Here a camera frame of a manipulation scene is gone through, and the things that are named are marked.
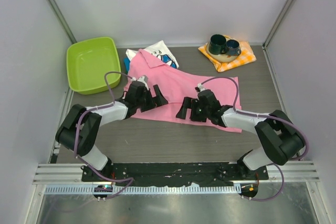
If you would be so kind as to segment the pink t shirt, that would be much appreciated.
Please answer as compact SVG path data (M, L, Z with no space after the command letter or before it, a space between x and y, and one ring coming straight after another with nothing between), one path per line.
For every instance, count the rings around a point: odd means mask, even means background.
M190 120L189 112L187 112L185 120L176 118L176 114L182 106L184 97L196 98L197 92L195 87L199 83L209 79L209 77L197 76L172 68L143 49L139 50L133 59L130 60L128 75L135 78L139 78L143 75L147 76L149 88L152 89L153 86L157 84L161 93L168 101L167 105L146 112L137 110L136 114L132 116L133 118L209 126L226 132L242 132L242 130L238 128L214 125L210 120L206 122L193 122Z

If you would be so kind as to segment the dark green mug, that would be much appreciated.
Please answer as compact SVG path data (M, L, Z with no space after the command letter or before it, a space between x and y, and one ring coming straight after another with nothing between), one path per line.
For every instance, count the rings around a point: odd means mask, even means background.
M220 34L214 34L211 36L208 51L213 55L226 53L226 37Z

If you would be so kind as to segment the dark blue mug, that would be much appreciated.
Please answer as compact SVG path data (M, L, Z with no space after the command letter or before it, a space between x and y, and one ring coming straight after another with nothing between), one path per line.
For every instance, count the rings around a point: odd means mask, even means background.
M241 54L240 43L230 39L226 42L226 54L229 56L239 56Z

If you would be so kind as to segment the orange checkered cloth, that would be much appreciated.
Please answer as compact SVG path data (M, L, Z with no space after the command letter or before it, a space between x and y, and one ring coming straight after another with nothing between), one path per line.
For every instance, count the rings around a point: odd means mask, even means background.
M230 36L227 35L223 35L226 37L226 40L230 40L233 39ZM206 44L200 46L198 48L198 50L214 65L215 70L217 72L224 72L230 69L234 69L243 65L246 65L248 63L252 63L254 61L256 61L256 56L254 55L254 52L252 50L252 48L250 47L249 43L247 41L239 41L240 43L240 49L241 49L241 54L232 62L229 63L221 63L216 61L215 59L213 59L212 57L210 57L207 53L206 53Z

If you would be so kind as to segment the lime green plastic tub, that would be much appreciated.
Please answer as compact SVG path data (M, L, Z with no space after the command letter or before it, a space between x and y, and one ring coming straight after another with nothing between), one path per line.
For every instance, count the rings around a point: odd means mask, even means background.
M67 77L72 91L84 95L104 92L119 82L121 65L112 38L98 37L71 45L66 56Z

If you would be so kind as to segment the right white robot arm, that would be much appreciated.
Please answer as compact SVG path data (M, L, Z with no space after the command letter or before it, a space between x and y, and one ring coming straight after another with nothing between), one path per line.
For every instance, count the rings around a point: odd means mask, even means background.
M211 90L200 91L196 99L185 97L176 114L186 119L191 110L190 120L210 122L224 128L237 128L258 136L261 147L244 154L238 161L237 173L242 179L250 179L256 170L269 164L284 165L301 149L306 147L302 133L295 128L281 110L271 114L256 114L221 105Z

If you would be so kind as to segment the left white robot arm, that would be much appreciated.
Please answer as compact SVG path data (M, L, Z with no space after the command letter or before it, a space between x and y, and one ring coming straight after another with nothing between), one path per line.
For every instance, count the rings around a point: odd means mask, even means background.
M96 107L75 104L71 107L56 133L56 141L73 151L94 170L98 180L105 182L112 174L111 159L96 147L99 128L105 124L130 118L138 110L146 112L167 105L159 86L153 86L154 94L144 81L132 81L128 90L115 102Z

